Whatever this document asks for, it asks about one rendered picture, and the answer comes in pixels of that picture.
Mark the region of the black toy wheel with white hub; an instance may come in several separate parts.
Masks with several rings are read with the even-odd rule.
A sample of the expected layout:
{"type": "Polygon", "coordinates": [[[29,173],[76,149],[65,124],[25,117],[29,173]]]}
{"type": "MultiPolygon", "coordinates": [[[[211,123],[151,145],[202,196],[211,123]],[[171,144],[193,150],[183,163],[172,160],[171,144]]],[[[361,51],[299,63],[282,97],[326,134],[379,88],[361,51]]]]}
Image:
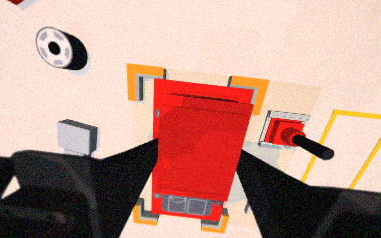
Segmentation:
{"type": "Polygon", "coordinates": [[[42,59],[53,67],[80,70],[87,63],[86,48],[73,34],[43,27],[36,34],[35,44],[42,59]]]}

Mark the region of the yellow rectangular outline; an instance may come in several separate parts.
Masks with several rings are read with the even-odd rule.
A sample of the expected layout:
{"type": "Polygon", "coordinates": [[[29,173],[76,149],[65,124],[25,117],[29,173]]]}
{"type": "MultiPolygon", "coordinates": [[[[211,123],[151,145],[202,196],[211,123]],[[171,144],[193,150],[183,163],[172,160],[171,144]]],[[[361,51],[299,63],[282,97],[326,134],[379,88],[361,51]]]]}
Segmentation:
{"type": "MultiPolygon", "coordinates": [[[[323,131],[323,134],[319,140],[319,144],[323,145],[323,142],[336,118],[337,115],[346,115],[346,116],[355,116],[355,117],[365,117],[365,118],[373,118],[373,119],[381,119],[381,115],[380,114],[371,114],[371,113],[363,113],[363,112],[353,112],[353,111],[344,111],[344,110],[333,110],[332,114],[331,114],[331,117],[323,131]]],[[[357,177],[355,178],[355,180],[351,183],[350,187],[349,188],[354,188],[355,185],[357,184],[358,180],[362,177],[362,175],[364,174],[364,171],[365,169],[367,168],[367,166],[369,165],[369,163],[371,162],[371,160],[373,159],[373,157],[375,156],[376,152],[378,151],[378,149],[380,148],[381,146],[381,137],[379,139],[379,141],[377,142],[377,144],[375,145],[375,147],[373,148],[372,152],[370,153],[370,155],[368,156],[368,158],[366,159],[366,162],[364,164],[364,166],[362,167],[362,169],[360,170],[360,172],[358,173],[357,177]]],[[[302,178],[302,182],[304,183],[305,182],[305,179],[314,163],[316,159],[316,156],[312,155],[310,161],[309,161],[309,165],[307,167],[307,170],[302,178]]]]}

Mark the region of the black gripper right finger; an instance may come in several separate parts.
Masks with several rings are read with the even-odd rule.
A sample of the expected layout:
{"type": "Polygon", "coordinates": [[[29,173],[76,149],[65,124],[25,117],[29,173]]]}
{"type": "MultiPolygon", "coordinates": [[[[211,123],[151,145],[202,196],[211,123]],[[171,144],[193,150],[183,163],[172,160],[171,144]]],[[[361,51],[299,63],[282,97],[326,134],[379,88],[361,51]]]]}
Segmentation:
{"type": "Polygon", "coordinates": [[[236,172],[262,238],[322,238],[341,212],[381,216],[381,192],[310,186],[243,149],[236,172]]]}

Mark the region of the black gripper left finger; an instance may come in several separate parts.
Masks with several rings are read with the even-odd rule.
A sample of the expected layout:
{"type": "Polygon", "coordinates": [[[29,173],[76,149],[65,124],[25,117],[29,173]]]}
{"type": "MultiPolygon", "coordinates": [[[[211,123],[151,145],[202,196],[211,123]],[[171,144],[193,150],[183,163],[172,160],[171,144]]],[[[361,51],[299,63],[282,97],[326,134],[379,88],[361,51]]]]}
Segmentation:
{"type": "Polygon", "coordinates": [[[19,187],[84,194],[94,238],[119,238],[158,161],[158,138],[102,159],[38,150],[10,158],[19,187]]]}

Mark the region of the red hood shell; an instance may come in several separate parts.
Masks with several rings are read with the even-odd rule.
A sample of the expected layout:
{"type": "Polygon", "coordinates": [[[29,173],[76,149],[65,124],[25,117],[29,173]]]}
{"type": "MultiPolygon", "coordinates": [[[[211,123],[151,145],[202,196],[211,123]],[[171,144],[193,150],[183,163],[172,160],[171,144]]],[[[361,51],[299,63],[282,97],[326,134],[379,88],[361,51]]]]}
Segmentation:
{"type": "Polygon", "coordinates": [[[156,193],[227,202],[253,107],[160,93],[156,193]]]}

